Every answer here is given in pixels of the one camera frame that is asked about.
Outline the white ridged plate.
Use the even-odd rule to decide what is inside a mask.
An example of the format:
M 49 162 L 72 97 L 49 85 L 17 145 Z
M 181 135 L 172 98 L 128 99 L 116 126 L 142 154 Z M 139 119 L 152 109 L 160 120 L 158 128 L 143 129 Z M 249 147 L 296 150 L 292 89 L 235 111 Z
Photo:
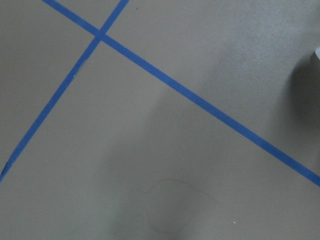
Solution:
M 316 57 L 318 58 L 318 60 L 320 60 L 320 47 L 316 48 L 314 51 Z

